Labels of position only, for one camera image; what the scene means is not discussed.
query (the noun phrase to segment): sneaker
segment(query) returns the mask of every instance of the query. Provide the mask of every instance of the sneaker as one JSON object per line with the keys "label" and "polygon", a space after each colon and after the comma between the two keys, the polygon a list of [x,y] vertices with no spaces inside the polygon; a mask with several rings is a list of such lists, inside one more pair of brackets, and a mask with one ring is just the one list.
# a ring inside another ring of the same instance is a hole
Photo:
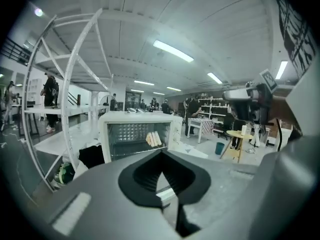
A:
{"label": "sneaker", "polygon": [[46,130],[46,132],[47,132],[48,134],[51,134],[51,133],[53,133],[55,130],[56,130],[55,128],[51,128],[51,127],[49,126],[49,129]]}

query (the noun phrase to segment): railing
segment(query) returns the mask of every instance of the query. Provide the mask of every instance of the railing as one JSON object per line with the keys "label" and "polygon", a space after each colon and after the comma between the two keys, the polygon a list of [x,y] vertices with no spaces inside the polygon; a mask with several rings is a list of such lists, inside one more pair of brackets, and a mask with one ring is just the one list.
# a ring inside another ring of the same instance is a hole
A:
{"label": "railing", "polygon": [[68,92],[68,101],[72,105],[77,105],[78,103],[77,99],[70,92]]}
{"label": "railing", "polygon": [[26,66],[29,63],[31,51],[7,37],[1,47],[0,54]]}

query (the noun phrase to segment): fluorescent light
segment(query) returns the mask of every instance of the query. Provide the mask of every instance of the fluorescent light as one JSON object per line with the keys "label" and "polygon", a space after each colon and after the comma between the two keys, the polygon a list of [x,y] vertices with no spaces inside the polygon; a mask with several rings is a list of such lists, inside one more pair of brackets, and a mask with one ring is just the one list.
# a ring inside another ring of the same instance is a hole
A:
{"label": "fluorescent light", "polygon": [[178,56],[179,58],[187,61],[187,62],[192,62],[194,59],[191,58],[190,56],[186,55],[185,53],[183,53],[182,51],[176,49],[176,48],[173,48],[172,46],[164,43],[164,42],[160,42],[159,40],[155,40],[154,43],[153,43],[153,46],[154,47],[157,47],[161,50],[164,50],[168,53],[171,53],[175,56]]}
{"label": "fluorescent light", "polygon": [[216,77],[213,73],[208,73],[207,74],[209,77],[211,77],[214,81],[216,81],[219,85],[222,84],[222,82],[220,81],[220,79],[218,77]]}
{"label": "fluorescent light", "polygon": [[134,80],[134,82],[135,82],[135,83],[138,83],[138,84],[149,85],[149,86],[154,86],[154,85],[155,85],[154,83],[142,82],[142,81],[137,81],[137,80]]}
{"label": "fluorescent light", "polygon": [[178,92],[181,92],[181,90],[179,90],[179,89],[176,89],[176,88],[172,88],[172,87],[167,87],[167,89],[170,89],[170,90],[174,90],[174,91],[178,91]]}
{"label": "fluorescent light", "polygon": [[137,93],[144,93],[144,91],[143,91],[143,90],[133,90],[133,89],[131,89],[131,91],[133,91],[133,92],[137,92]]}
{"label": "fluorescent light", "polygon": [[38,17],[41,17],[44,14],[44,12],[40,8],[36,8],[34,10],[34,14],[37,15]]}
{"label": "fluorescent light", "polygon": [[280,65],[278,74],[276,74],[275,79],[280,79],[281,78],[282,74],[284,73],[284,71],[286,69],[287,64],[288,64],[287,60],[281,61],[281,65]]}

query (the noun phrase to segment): blue trash bin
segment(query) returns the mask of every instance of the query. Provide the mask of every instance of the blue trash bin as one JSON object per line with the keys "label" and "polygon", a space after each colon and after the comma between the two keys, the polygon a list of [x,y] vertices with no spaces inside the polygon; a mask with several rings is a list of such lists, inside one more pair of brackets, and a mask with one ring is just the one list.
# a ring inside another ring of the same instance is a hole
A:
{"label": "blue trash bin", "polygon": [[215,154],[216,155],[221,155],[222,150],[224,150],[225,144],[221,142],[217,142],[215,146]]}

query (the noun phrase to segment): white machine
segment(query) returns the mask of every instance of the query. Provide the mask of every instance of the white machine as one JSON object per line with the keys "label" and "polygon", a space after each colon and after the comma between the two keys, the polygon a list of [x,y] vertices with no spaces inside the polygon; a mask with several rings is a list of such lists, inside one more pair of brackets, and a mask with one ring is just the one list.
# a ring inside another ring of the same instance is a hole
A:
{"label": "white machine", "polygon": [[[110,111],[98,121],[105,163],[138,153],[174,150],[180,141],[182,117],[163,113]],[[149,133],[157,132],[160,143],[149,145]]]}

